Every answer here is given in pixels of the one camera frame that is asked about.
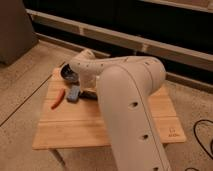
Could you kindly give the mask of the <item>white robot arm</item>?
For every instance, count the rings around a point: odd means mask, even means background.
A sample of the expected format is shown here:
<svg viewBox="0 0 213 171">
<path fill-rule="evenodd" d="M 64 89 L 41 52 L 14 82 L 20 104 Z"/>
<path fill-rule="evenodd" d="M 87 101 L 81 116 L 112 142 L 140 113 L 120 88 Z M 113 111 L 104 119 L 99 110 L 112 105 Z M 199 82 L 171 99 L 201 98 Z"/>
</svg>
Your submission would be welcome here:
<svg viewBox="0 0 213 171">
<path fill-rule="evenodd" d="M 88 49 L 69 62 L 80 86 L 95 87 L 119 171 L 171 171 L 148 103 L 164 83 L 165 68 L 155 57 L 97 59 Z"/>
</svg>

